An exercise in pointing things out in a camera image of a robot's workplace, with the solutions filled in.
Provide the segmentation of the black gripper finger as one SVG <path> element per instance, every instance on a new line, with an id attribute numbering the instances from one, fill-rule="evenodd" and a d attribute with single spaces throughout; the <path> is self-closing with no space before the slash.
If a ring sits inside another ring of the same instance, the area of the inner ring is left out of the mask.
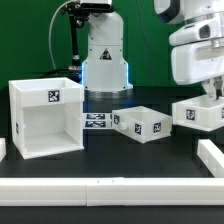
<path id="1" fill-rule="evenodd" d="M 224 75 L 215 78 L 216 97 L 224 96 Z"/>
<path id="2" fill-rule="evenodd" d="M 216 99 L 216 87 L 215 81 L 213 79 L 208 79 L 202 82 L 203 89 L 205 90 L 207 96 L 215 100 Z"/>

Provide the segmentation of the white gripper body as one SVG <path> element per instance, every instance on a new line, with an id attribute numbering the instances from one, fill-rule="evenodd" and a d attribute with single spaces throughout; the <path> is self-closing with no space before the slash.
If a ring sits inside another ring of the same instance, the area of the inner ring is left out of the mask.
<path id="1" fill-rule="evenodd" d="M 172 74 L 178 85 L 188 85 L 224 75 L 224 44 L 211 41 L 175 47 L 171 52 Z"/>

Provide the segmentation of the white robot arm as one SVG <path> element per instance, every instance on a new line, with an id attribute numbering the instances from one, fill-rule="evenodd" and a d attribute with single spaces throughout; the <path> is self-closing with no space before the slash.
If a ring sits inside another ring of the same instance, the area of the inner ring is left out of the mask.
<path id="1" fill-rule="evenodd" d="M 112 0 L 80 0 L 89 23 L 84 86 L 91 92 L 120 92 L 132 85 L 123 58 L 123 19 Z M 224 78 L 224 0 L 153 0 L 160 21 L 184 26 L 169 36 L 175 82 L 201 82 L 217 97 Z"/>

